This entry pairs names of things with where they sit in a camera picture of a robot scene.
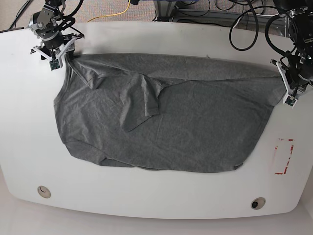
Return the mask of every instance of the metal frame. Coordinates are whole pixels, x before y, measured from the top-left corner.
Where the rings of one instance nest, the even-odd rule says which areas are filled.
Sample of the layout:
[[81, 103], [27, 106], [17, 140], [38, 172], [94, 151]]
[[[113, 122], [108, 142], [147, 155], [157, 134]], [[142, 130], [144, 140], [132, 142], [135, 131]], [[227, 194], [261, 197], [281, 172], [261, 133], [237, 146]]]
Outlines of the metal frame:
[[[166, 0], [154, 0], [154, 4], [156, 7], [156, 15], [158, 21], [169, 21], [172, 17], [173, 22], [177, 22], [179, 20], [211, 20], [211, 21], [222, 21], [222, 22], [234, 22], [241, 13], [237, 12], [228, 12], [228, 11], [206, 11], [202, 10], [194, 10], [194, 9], [179, 9], [179, 11], [175, 11], [174, 7], [177, 1], [166, 1]], [[266, 16], [258, 16], [258, 21], [260, 25], [266, 25], [270, 18]], [[241, 23], [255, 24], [255, 20], [253, 17], [249, 17], [244, 15], [240, 21]], [[288, 37], [288, 27], [289, 21], [287, 18], [278, 19], [272, 23], [272, 26], [279, 29], [279, 31], [285, 36]]]

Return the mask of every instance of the gray floor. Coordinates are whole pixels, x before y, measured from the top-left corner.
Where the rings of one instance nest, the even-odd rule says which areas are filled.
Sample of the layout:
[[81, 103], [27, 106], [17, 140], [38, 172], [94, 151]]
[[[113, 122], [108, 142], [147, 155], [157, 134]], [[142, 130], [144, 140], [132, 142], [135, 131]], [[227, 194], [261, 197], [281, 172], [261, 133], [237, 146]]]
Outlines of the gray floor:
[[[208, 10], [209, 3], [211, 3], [211, 10], [218, 10], [214, 4], [214, 0], [199, 0], [196, 4], [189, 6], [189, 8]], [[7, 29], [12, 23], [16, 13], [26, 0], [0, 0], [0, 30]], [[24, 12], [17, 23], [17, 27], [27, 26], [32, 14], [42, 9], [45, 0], [33, 0], [28, 9]], [[65, 13], [71, 12], [79, 0], [67, 0], [67, 8]], [[273, 5], [272, 0], [264, 0], [265, 5]], [[76, 22], [86, 22], [90, 18], [99, 15], [112, 14], [125, 10], [127, 7], [127, 0], [85, 0], [79, 12], [75, 15]], [[227, 0], [218, 0], [220, 8], [228, 8], [232, 5]], [[260, 6], [261, 0], [255, 1], [254, 6]], [[243, 7], [236, 5], [230, 11], [242, 12]], [[266, 9], [265, 14], [275, 14], [274, 9]], [[141, 0], [137, 6], [131, 5], [129, 10], [119, 16], [99, 18], [95, 21], [151, 21], [155, 16], [154, 4], [151, 0]]]

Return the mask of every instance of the white table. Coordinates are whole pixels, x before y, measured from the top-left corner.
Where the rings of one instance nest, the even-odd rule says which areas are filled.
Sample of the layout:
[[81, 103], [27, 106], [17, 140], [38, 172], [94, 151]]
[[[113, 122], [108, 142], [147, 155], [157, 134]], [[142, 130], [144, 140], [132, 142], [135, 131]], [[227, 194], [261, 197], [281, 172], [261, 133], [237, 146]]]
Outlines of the white table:
[[[103, 22], [78, 24], [86, 38], [82, 53], [133, 52], [176, 54], [236, 60], [275, 70], [279, 59], [260, 33], [246, 52], [234, 50], [227, 28], [182, 23]], [[238, 47], [251, 43], [254, 32], [235, 30]], [[17, 198], [77, 211], [147, 218], [231, 218], [289, 212], [297, 205], [313, 165], [313, 93], [294, 109], [279, 104], [251, 156], [236, 171], [202, 174], [103, 167], [76, 159], [59, 138], [53, 99], [65, 69], [51, 72], [47, 61], [29, 50], [39, 44], [30, 30], [0, 34], [0, 165]], [[272, 36], [281, 49], [289, 39]], [[293, 139], [288, 171], [285, 146]], [[46, 186], [51, 198], [37, 193]], [[253, 210], [251, 202], [266, 204]]]

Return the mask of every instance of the gray t-shirt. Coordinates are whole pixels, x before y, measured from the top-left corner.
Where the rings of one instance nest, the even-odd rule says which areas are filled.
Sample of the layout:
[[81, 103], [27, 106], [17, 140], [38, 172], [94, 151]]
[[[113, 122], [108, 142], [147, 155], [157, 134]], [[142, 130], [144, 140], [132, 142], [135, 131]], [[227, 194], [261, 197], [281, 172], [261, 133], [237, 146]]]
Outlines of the gray t-shirt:
[[192, 172], [240, 167], [285, 92], [277, 73], [198, 57], [67, 59], [55, 98], [70, 154], [104, 166]]

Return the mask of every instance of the electrical wire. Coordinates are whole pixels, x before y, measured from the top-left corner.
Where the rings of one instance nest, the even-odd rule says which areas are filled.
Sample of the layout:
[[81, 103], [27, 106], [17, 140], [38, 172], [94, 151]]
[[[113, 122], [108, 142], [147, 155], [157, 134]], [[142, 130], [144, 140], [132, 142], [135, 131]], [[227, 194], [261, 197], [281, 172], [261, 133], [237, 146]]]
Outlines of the electrical wire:
[[246, 30], [248, 30], [248, 25], [249, 25], [249, 14], [247, 13], [247, 15], [246, 15]]
[[295, 50], [297, 49], [297, 46], [295, 45], [293, 47], [293, 49], [291, 51], [286, 51], [286, 55], [284, 55], [283, 57], [281, 57], [279, 60], [280, 60], [280, 63], [282, 63], [283, 66], [285, 66], [287, 68], [287, 66], [285, 65], [285, 63], [283, 62], [283, 59], [290, 56]]
[[228, 11], [228, 10], [232, 9], [232, 8], [236, 5], [236, 3], [233, 2], [233, 4], [232, 4], [229, 8], [222, 9], [222, 8], [219, 7], [217, 1], [218, 1], [218, 0], [214, 0], [214, 4], [215, 4], [216, 8], [219, 9], [219, 10], [221, 10], [221, 11]]
[[247, 0], [228, 0], [230, 2], [234, 2], [236, 4], [242, 5], [242, 6], [248, 6], [249, 3], [242, 3], [242, 2], [246, 2]]
[[58, 12], [58, 14], [59, 14], [59, 16], [60, 16], [60, 18], [61, 18], [61, 20], [62, 20], [62, 23], [64, 23], [64, 24], [67, 25], [67, 27], [62, 27], [62, 26], [61, 26], [61, 30], [65, 30], [65, 29], [67, 29], [67, 28], [71, 28], [71, 29], [73, 29], [74, 31], [78, 32], [78, 33], [80, 34], [80, 36], [82, 36], [83, 38], [85, 37], [85, 35], [84, 35], [81, 31], [79, 31], [78, 29], [76, 29], [76, 28], [73, 27], [73, 24], [75, 23], [75, 18], [73, 18], [73, 17], [67, 18], [67, 19], [74, 19], [74, 22], [73, 22], [72, 24], [67, 24], [67, 21], [65, 21], [64, 16], [63, 16], [63, 14], [61, 13], [61, 11], [60, 11], [60, 9], [59, 9], [58, 6], [57, 6], [57, 12]]
[[21, 15], [24, 13], [24, 11], [26, 10], [26, 8], [32, 3], [33, 0], [28, 0], [26, 1], [23, 6], [19, 9], [19, 11], [17, 12], [14, 21], [11, 23], [9, 29], [16, 28], [16, 22], [18, 21], [18, 19], [21, 17]]
[[64, 31], [67, 28], [69, 28], [70, 26], [73, 26], [75, 24], [76, 20], [74, 17], [70, 17], [70, 18], [62, 18], [62, 22], [55, 28], [55, 30], [58, 31]]
[[234, 25], [234, 28], [237, 27], [237, 25], [239, 24], [239, 22], [242, 20], [244, 16], [241, 16], [241, 18], [237, 21], [237, 23]]
[[254, 39], [253, 39], [252, 44], [251, 44], [250, 46], [246, 47], [246, 48], [238, 48], [238, 47], [236, 47], [236, 46], [233, 44], [233, 42], [232, 42], [231, 33], [232, 33], [232, 31], [233, 31], [233, 28], [234, 28], [234, 25], [236, 24], [236, 22], [237, 22], [237, 21], [239, 20], [239, 18], [240, 18], [241, 16], [243, 16], [245, 13], [241, 14], [241, 15], [237, 18], [237, 20], [234, 21], [234, 23], [233, 23], [233, 25], [232, 25], [232, 27], [230, 28], [230, 31], [229, 31], [229, 42], [230, 42], [230, 44], [231, 44], [231, 46], [232, 46], [233, 48], [235, 48], [236, 50], [239, 50], [239, 51], [246, 51], [246, 50], [251, 49], [251, 48], [254, 46], [254, 44], [256, 43], [256, 40], [258, 39], [258, 35], [259, 35], [259, 21], [258, 21], [258, 17], [256, 16], [256, 13], [255, 13], [255, 8], [252, 6], [250, 0], [246, 0], [246, 1], [247, 1], [248, 5], [249, 5], [249, 7], [250, 7], [250, 11], [252, 11], [252, 14], [253, 14], [253, 16], [254, 16], [256, 29], [255, 29], [255, 36], [254, 36]]
[[129, 8], [130, 5], [131, 5], [131, 1], [129, 0], [128, 5], [127, 5], [127, 8], [126, 8], [124, 11], [119, 12], [119, 13], [115, 13], [115, 14], [104, 15], [104, 16], [96, 16], [96, 17], [91, 18], [91, 19], [88, 20], [87, 22], [93, 21], [93, 20], [95, 20], [95, 19], [97, 19], [97, 18], [121, 15], [121, 14], [125, 13], [125, 12], [128, 10], [128, 8]]
[[202, 15], [193, 16], [193, 15], [186, 14], [186, 13], [184, 13], [184, 12], [180, 11], [179, 9], [177, 9], [177, 10], [178, 10], [178, 12], [180, 12], [180, 13], [182, 13], [182, 14], [186, 15], [186, 16], [192, 16], [192, 17], [200, 17], [200, 16], [204, 16], [204, 15], [206, 15], [207, 13], [209, 13], [209, 11], [210, 11], [210, 9], [211, 9], [211, 3], [210, 3], [210, 0], [208, 0], [208, 2], [209, 2], [209, 9], [207, 10], [207, 12], [205, 12], [205, 13], [204, 13], [204, 14], [202, 14]]
[[190, 3], [185, 3], [184, 1], [181, 1], [180, 3], [182, 3], [185, 6], [190, 6], [190, 5], [193, 5], [193, 4], [197, 3], [197, 2], [198, 1], [191, 1]]
[[216, 25], [216, 26], [226, 27], [226, 28], [230, 27], [230, 25], [222, 25], [219, 23], [203, 23], [203, 22], [197, 22], [197, 21], [193, 21], [193, 20], [189, 20], [189, 19], [181, 19], [181, 20], [178, 20], [177, 22], [179, 23], [179, 21], [188, 21], [188, 22], [195, 23], [195, 24], [211, 24], [211, 25]]
[[80, 0], [79, 3], [78, 3], [78, 5], [77, 5], [77, 7], [75, 8], [75, 10], [74, 10], [72, 13], [70, 13], [69, 15], [64, 16], [64, 18], [66, 19], [66, 18], [71, 18], [71, 17], [73, 17], [73, 16], [78, 12], [78, 10], [79, 10], [80, 7], [82, 6], [83, 2], [84, 2], [84, 0]]
[[261, 8], [272, 8], [272, 9], [276, 9], [276, 10], [281, 10], [280, 8], [278, 8], [278, 7], [274, 7], [274, 6], [257, 6], [257, 7], [251, 7], [249, 10], [247, 10], [247, 11], [245, 11], [244, 13], [242, 13], [234, 22], [233, 22], [233, 25], [230, 27], [230, 31], [229, 31], [229, 42], [230, 42], [230, 44], [232, 45], [232, 47], [233, 48], [235, 48], [236, 50], [239, 50], [239, 51], [245, 51], [245, 50], [249, 50], [250, 48], [252, 48], [253, 46], [254, 46], [254, 44], [256, 43], [256, 40], [257, 40], [257, 38], [258, 38], [258, 29], [259, 29], [259, 22], [258, 22], [258, 20], [257, 20], [257, 16], [256, 16], [256, 14], [254, 15], [253, 14], [253, 16], [254, 16], [254, 18], [255, 18], [255, 23], [256, 23], [256, 33], [255, 33], [255, 37], [254, 37], [254, 40], [253, 40], [253, 42], [252, 42], [252, 44], [250, 45], [250, 46], [248, 46], [248, 47], [246, 47], [246, 48], [243, 48], [243, 49], [241, 49], [241, 48], [238, 48], [238, 47], [236, 47], [234, 44], [233, 44], [233, 42], [232, 42], [232, 39], [231, 39], [231, 35], [232, 35], [232, 30], [233, 30], [233, 28], [234, 28], [234, 26], [235, 26], [235, 24], [237, 23], [237, 21], [242, 17], [242, 16], [244, 16], [245, 14], [248, 14], [249, 12], [253, 12], [254, 11], [254, 13], [255, 13], [255, 10], [256, 9], [261, 9]]
[[257, 16], [265, 16], [265, 17], [273, 17], [273, 16], [277, 16], [278, 14], [275, 15], [263, 15], [263, 14], [256, 14]]
[[260, 13], [260, 15], [263, 15], [264, 11], [265, 11], [265, 8], [262, 8], [262, 12]]
[[269, 32], [269, 27], [270, 27], [270, 25], [271, 25], [275, 20], [277, 20], [277, 19], [279, 19], [279, 18], [280, 18], [280, 15], [276, 15], [276, 16], [271, 17], [271, 18], [268, 20], [268, 22], [267, 22], [267, 24], [266, 24], [266, 26], [265, 26], [265, 31], [264, 31], [264, 33], [265, 33], [265, 39], [266, 39], [268, 45], [269, 45], [273, 50], [275, 50], [277, 53], [281, 54], [283, 57], [287, 57], [287, 53], [284, 52], [283, 50], [279, 49], [278, 47], [276, 47], [276, 46], [271, 42], [271, 40], [270, 40], [270, 38], [269, 38], [269, 33], [268, 33], [268, 32]]
[[156, 14], [156, 16], [151, 21], [155, 21], [156, 20], [156, 18], [157, 18], [157, 11], [155, 11], [155, 14]]

